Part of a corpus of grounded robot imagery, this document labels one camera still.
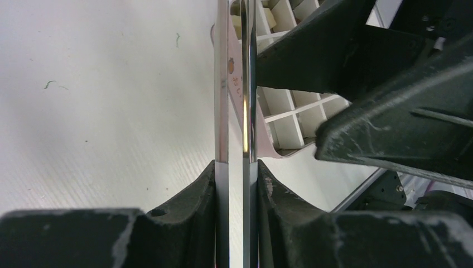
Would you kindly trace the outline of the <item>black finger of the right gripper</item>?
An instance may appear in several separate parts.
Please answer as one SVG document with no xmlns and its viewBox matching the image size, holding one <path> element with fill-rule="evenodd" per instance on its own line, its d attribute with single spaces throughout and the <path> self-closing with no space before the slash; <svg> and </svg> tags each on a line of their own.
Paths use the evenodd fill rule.
<svg viewBox="0 0 473 268">
<path fill-rule="evenodd" d="M 472 188 L 472 34 L 324 122 L 315 158 Z"/>
<path fill-rule="evenodd" d="M 425 39 L 370 26 L 374 1 L 325 1 L 257 56 L 260 87 L 355 100 L 411 68 Z"/>
</svg>

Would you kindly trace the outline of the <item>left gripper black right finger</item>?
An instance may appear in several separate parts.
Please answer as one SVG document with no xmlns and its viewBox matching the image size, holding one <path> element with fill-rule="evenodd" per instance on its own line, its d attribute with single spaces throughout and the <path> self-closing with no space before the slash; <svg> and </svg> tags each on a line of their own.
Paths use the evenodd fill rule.
<svg viewBox="0 0 473 268">
<path fill-rule="evenodd" d="M 443 211 L 328 213 L 258 163 L 260 267 L 471 267 L 472 227 Z"/>
</svg>

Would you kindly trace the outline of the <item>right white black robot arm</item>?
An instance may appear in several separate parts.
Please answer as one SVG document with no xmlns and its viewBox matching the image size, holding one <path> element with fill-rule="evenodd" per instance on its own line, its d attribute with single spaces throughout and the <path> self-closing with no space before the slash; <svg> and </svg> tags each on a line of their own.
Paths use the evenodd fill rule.
<svg viewBox="0 0 473 268">
<path fill-rule="evenodd" d="M 349 101 L 317 129 L 315 158 L 380 171 L 338 210 L 446 210 L 471 222 L 471 194 L 399 176 L 472 188 L 472 2 L 401 1 L 388 27 L 367 24 L 374 7 L 325 1 L 258 54 L 257 84 Z"/>
</svg>

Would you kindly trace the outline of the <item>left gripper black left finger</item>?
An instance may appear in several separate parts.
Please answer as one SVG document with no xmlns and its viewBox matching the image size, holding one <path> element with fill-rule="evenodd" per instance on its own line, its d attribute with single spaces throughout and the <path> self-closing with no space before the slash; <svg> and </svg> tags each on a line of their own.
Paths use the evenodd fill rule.
<svg viewBox="0 0 473 268">
<path fill-rule="evenodd" d="M 213 267 L 215 164 L 149 212 L 16 210 L 1 216 L 2 267 Z"/>
</svg>

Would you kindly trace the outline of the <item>silver serving tongs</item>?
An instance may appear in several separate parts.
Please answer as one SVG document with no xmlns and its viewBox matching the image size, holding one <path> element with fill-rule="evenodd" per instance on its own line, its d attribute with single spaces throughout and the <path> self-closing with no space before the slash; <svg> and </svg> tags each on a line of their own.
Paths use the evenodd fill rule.
<svg viewBox="0 0 473 268">
<path fill-rule="evenodd" d="M 243 267 L 258 267 L 258 159 L 255 1 L 240 1 L 242 40 L 234 33 L 230 1 L 217 1 L 214 46 L 216 267 L 229 267 L 229 108 L 242 131 Z"/>
</svg>

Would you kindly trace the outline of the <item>pink tin box with dividers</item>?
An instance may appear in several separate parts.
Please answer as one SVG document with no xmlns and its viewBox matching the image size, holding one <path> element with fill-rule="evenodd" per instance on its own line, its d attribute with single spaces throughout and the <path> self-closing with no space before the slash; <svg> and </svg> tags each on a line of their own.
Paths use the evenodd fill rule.
<svg viewBox="0 0 473 268">
<path fill-rule="evenodd" d="M 239 11 L 239 1 L 230 1 L 230 12 Z M 257 1 L 256 7 L 269 8 L 277 25 L 269 35 L 257 36 L 257 50 L 280 40 L 290 30 L 316 11 L 322 1 Z M 238 118 L 242 118 L 242 41 L 237 38 L 230 17 L 228 31 L 229 95 Z M 315 131 L 328 118 L 349 106 L 349 101 L 329 93 L 311 93 L 288 89 L 257 89 L 257 155 L 282 159 L 290 157 L 315 141 Z"/>
</svg>

